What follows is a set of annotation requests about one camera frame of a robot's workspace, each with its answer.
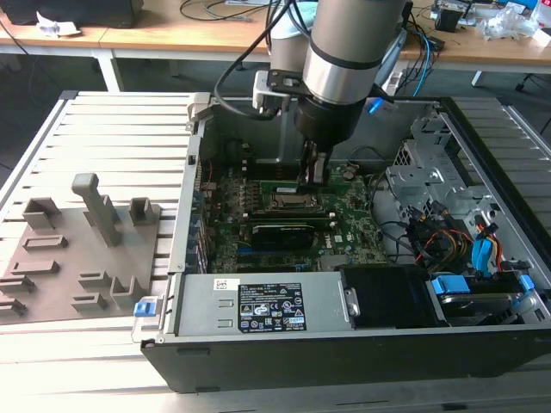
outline warning label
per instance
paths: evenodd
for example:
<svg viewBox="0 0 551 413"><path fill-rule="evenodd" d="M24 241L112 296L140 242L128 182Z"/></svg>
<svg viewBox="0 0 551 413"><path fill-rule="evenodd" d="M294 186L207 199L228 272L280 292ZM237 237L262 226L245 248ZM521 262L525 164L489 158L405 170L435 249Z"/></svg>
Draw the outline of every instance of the warning label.
<svg viewBox="0 0 551 413"><path fill-rule="evenodd" d="M242 333L305 331L302 287L290 284L239 285L238 328Z"/></svg>

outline white desk leg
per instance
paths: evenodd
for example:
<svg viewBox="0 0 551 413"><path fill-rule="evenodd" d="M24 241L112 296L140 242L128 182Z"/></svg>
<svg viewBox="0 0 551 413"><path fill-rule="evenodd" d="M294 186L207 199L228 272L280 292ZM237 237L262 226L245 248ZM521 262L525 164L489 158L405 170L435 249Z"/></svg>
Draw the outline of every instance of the white desk leg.
<svg viewBox="0 0 551 413"><path fill-rule="evenodd" d="M103 80L107 85L107 90L109 92L123 91L124 87L122 86L119 66L115 57L113 57L113 52L110 49L101 49L95 51L94 55L102 69Z"/></svg>
<svg viewBox="0 0 551 413"><path fill-rule="evenodd" d="M485 71L477 71L476 75L474 75L473 80L471 81L473 87L478 88L480 84L484 81L484 77L486 77Z"/></svg>
<svg viewBox="0 0 551 413"><path fill-rule="evenodd" d="M399 81L402 78L404 72L407 71L409 65L409 60L398 60L396 62L396 65L394 65L392 73L388 77L387 81L382 85L382 89L390 96L394 96L394 94L396 93Z"/></svg>

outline green circuit board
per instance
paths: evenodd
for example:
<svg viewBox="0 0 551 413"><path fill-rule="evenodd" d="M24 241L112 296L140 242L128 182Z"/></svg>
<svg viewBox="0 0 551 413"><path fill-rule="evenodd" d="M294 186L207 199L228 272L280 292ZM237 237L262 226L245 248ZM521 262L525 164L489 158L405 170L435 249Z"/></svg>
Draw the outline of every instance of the green circuit board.
<svg viewBox="0 0 551 413"><path fill-rule="evenodd" d="M244 219L244 214L251 210L247 189L256 188L257 207L266 210L276 204L276 200L288 199L287 195L278 196L276 191L292 194L297 189L296 181L251 181L235 176L232 171L222 176L218 186L220 213L210 222L216 253L209 259L209 271L214 274L331 271L345 263L385 262L381 234L366 210L367 189L363 176L350 179L350 170L345 164L332 166L329 185L312 189L304 195L309 204L293 209L318 216L319 211L332 211L331 219L319 219L330 220L331 228L315 231L311 246L298 250L254 250L248 238L251 225ZM275 219L275 224L285 225L284 217ZM305 219L304 225L316 220Z"/></svg>

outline blue-white cable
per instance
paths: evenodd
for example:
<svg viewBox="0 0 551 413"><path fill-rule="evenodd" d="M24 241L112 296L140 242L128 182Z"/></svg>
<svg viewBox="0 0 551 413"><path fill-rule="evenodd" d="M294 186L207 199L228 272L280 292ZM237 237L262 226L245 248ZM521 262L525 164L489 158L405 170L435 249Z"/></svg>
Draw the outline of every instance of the blue-white cable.
<svg viewBox="0 0 551 413"><path fill-rule="evenodd" d="M417 88L415 89L415 92L413 92L414 96L417 96L417 93L419 93L419 91L421 90L421 87L423 86L424 80L427 76L427 69L429 68L429 62L430 62L430 43L427 39L427 36L425 36L424 34L422 34L420 32L417 32L417 33L418 33L419 36L423 37L424 44L427 48L427 60L424 63L423 74L421 75L421 80L419 80L419 84L417 85Z"/></svg>

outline blue latch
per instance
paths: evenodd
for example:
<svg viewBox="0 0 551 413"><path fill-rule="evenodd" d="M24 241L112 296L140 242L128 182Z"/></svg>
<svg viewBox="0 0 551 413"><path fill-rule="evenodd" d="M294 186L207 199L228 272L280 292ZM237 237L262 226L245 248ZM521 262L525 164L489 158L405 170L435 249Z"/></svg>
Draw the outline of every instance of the blue latch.
<svg viewBox="0 0 551 413"><path fill-rule="evenodd" d="M151 301L140 301L134 306L135 317L155 317L155 310L157 309L157 303Z"/></svg>
<svg viewBox="0 0 551 413"><path fill-rule="evenodd" d="M521 276L520 276L520 283L521 283L521 285L523 286L524 291L525 291L526 293L527 293L528 291L533 290L534 288L536 288L536 286L534 285L534 281L532 281L532 279L530 278L530 276L527 275L527 274L524 274L524 275L521 275Z"/></svg>
<svg viewBox="0 0 551 413"><path fill-rule="evenodd" d="M488 262L492 256L492 242L489 239L475 239L471 259L473 267L481 272L484 278L490 278L492 274L488 270Z"/></svg>
<svg viewBox="0 0 551 413"><path fill-rule="evenodd" d="M440 275L432 281L432 286L436 295L468 294L471 292L465 277L462 275Z"/></svg>

